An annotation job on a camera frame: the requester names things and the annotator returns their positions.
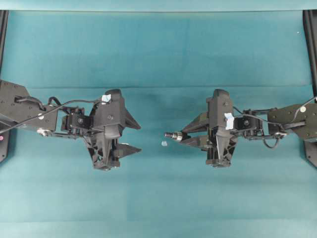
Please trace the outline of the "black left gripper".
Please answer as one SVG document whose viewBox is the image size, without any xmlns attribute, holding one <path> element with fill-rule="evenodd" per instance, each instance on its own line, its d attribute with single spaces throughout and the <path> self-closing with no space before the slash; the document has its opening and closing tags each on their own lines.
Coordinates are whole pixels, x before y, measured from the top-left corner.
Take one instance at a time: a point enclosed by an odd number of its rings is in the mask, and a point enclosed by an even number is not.
<svg viewBox="0 0 317 238">
<path fill-rule="evenodd" d="M 118 143 L 125 128 L 141 129 L 125 106 L 94 104 L 90 117 L 92 124 L 85 133 L 85 142 L 94 169 L 108 171 L 112 167 L 119 167 L 118 159 L 142 150 L 128 144 Z"/>
</svg>

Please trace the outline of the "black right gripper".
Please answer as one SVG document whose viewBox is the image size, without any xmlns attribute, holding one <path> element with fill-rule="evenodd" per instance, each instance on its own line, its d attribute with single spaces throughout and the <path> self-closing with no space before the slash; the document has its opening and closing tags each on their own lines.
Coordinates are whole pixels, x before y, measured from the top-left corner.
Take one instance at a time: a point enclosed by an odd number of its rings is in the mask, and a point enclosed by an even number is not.
<svg viewBox="0 0 317 238">
<path fill-rule="evenodd" d="M 190 137 L 182 140 L 182 144 L 192 147 L 200 148 L 203 151 L 208 151 L 208 157 L 206 160 L 207 165 L 211 165 L 215 168 L 224 168 L 231 166 L 231 159 L 237 144 L 237 137 L 230 133 L 229 146 L 225 150 L 225 159 L 219 160 L 216 146 L 210 139 L 210 128 L 209 128 L 209 111 L 199 114 L 193 121 L 191 121 L 182 130 L 183 133 L 196 133 L 208 131 L 207 135 L 199 135 Z"/>
</svg>

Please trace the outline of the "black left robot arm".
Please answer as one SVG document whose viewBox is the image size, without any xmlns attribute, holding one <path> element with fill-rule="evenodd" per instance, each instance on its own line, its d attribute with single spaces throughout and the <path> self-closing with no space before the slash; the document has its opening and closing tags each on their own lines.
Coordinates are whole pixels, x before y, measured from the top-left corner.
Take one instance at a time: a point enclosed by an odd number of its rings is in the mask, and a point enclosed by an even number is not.
<svg viewBox="0 0 317 238">
<path fill-rule="evenodd" d="M 125 128 L 140 129 L 129 113 L 121 90 L 106 91 L 91 100 L 91 112 L 75 106 L 78 100 L 61 103 L 50 97 L 47 104 L 30 96 L 19 84 L 0 82 L 0 133 L 14 128 L 31 130 L 41 136 L 66 139 L 82 138 L 90 154 L 94 169 L 109 171 L 120 167 L 120 159 L 141 151 L 140 148 L 119 143 Z"/>
</svg>

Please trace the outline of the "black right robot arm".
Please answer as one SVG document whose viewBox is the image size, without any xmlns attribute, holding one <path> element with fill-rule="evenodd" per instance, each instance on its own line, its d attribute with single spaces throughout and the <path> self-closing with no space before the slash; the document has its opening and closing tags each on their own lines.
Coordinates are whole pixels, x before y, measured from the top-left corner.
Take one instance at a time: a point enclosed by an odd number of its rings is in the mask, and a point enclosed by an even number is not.
<svg viewBox="0 0 317 238">
<path fill-rule="evenodd" d="M 207 153 L 206 164 L 216 168 L 229 167 L 239 137 L 249 141 L 279 142 L 290 133 L 304 141 L 305 155 L 317 164 L 317 104 L 314 99 L 303 104 L 268 110 L 244 110 L 233 115 L 233 105 L 221 106 L 210 100 L 208 110 L 176 133 L 181 144 L 200 148 Z"/>
</svg>

